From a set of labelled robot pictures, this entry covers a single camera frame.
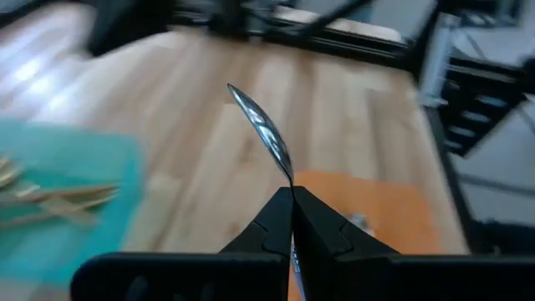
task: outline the table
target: table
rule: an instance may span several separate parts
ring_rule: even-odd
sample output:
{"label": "table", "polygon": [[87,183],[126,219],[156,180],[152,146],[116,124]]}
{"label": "table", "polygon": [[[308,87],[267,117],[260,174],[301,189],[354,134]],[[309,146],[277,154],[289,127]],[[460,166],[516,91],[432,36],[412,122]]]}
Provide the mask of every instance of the table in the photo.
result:
{"label": "table", "polygon": [[[296,172],[414,186],[429,202],[442,252],[466,253],[406,72],[192,28],[90,59],[80,49],[92,17],[55,4],[0,32],[0,114],[139,140],[147,197],[124,250],[218,252],[287,185],[227,93],[232,83],[272,117]],[[40,283],[2,286],[15,296],[8,299],[57,293]]]}

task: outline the orange mat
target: orange mat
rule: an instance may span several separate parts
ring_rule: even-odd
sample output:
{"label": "orange mat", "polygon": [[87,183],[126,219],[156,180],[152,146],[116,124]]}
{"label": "orange mat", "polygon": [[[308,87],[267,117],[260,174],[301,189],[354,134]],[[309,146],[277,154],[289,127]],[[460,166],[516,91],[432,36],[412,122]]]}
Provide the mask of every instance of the orange mat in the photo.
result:
{"label": "orange mat", "polygon": [[[400,253],[441,253],[430,208],[415,187],[322,172],[299,173],[295,183],[346,217],[363,214],[375,237]],[[288,300],[300,300],[290,274]]]}

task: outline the metal spoon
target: metal spoon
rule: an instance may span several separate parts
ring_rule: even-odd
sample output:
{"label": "metal spoon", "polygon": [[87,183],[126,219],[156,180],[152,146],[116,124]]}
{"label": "metal spoon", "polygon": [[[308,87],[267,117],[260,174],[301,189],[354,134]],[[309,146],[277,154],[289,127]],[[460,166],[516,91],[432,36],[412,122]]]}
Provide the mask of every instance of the metal spoon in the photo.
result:
{"label": "metal spoon", "polygon": [[242,108],[243,113],[251,121],[252,126],[257,130],[264,145],[269,149],[271,156],[277,163],[278,168],[283,171],[290,183],[293,192],[293,167],[292,160],[288,154],[288,148],[282,136],[278,133],[277,127],[269,119],[269,116],[257,105],[249,96],[231,84],[227,85],[228,91],[234,100]]}

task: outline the spoon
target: spoon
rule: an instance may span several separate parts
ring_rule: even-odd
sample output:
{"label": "spoon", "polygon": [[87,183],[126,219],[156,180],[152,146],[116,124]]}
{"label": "spoon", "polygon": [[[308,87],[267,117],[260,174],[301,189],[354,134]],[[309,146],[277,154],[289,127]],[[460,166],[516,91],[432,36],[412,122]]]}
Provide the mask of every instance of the spoon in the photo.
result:
{"label": "spoon", "polygon": [[293,194],[293,167],[292,160],[288,154],[288,148],[282,136],[279,134],[275,124],[269,116],[243,91],[231,84],[227,85],[228,91],[242,108],[245,116],[251,121],[252,126],[260,135],[262,142],[269,149],[269,153],[277,163],[278,168],[284,173],[290,184]]}

